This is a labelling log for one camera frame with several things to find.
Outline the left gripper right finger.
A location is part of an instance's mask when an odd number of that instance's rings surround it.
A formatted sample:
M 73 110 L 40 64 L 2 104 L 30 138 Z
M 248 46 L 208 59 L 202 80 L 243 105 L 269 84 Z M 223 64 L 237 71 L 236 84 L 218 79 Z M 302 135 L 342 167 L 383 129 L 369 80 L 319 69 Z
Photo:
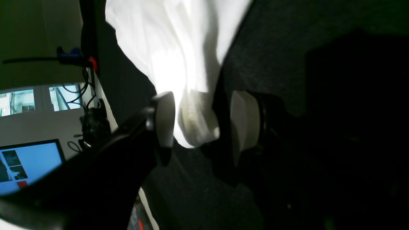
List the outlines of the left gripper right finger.
M 407 230 L 405 122 L 359 100 L 292 116 L 277 96 L 235 90 L 232 160 L 266 230 Z

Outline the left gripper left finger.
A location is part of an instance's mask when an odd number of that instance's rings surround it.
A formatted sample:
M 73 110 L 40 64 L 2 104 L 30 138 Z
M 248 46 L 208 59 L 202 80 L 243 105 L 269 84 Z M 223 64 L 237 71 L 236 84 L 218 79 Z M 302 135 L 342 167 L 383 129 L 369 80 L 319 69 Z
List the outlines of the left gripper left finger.
M 1 229 L 127 229 L 146 176 L 169 163 L 174 123 L 173 93 L 154 96 L 107 139 L 2 196 Z

